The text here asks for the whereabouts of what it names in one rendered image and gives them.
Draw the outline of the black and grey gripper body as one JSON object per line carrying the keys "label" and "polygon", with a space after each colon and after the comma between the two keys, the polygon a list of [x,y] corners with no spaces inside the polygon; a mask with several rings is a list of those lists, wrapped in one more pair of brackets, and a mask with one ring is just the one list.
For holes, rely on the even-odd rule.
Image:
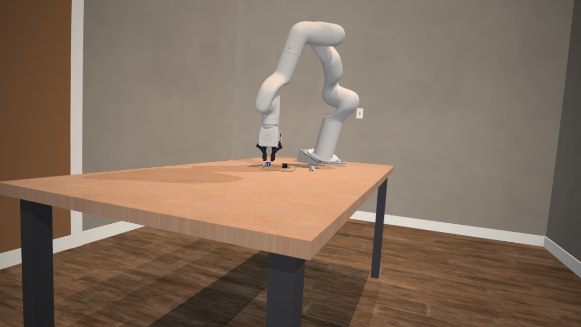
{"label": "black and grey gripper body", "polygon": [[262,147],[279,147],[279,126],[263,125],[260,128],[258,145]]}

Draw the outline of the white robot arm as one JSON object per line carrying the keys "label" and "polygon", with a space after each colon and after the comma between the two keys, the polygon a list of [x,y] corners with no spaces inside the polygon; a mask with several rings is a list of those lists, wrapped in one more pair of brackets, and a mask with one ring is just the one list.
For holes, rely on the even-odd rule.
{"label": "white robot arm", "polygon": [[279,125],[281,95],[277,91],[290,83],[304,46],[310,45],[319,57],[324,70],[323,100],[337,108],[333,114],[324,116],[315,151],[308,150],[310,156],[325,162],[338,161],[334,151],[343,122],[359,105],[359,97],[355,92],[338,85],[343,70],[340,56],[333,46],[341,44],[343,40],[345,31],[337,24],[305,21],[292,26],[276,70],[261,85],[255,101],[256,111],[262,114],[261,124]]}

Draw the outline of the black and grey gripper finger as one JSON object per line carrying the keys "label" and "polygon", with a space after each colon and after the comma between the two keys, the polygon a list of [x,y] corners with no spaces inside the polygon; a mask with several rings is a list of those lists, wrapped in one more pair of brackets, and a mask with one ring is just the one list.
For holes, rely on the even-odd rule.
{"label": "black and grey gripper finger", "polygon": [[271,149],[272,149],[272,153],[271,153],[270,161],[274,161],[274,159],[275,159],[275,153],[277,151],[279,151],[280,149],[282,149],[282,145],[281,145],[280,141],[279,141],[279,147],[278,148],[272,147]]}
{"label": "black and grey gripper finger", "polygon": [[263,161],[266,161],[267,160],[267,153],[266,153],[266,149],[267,148],[266,147],[261,147],[258,144],[256,145],[256,147],[259,148],[261,150],[261,152],[263,153],[263,155],[262,155]]}

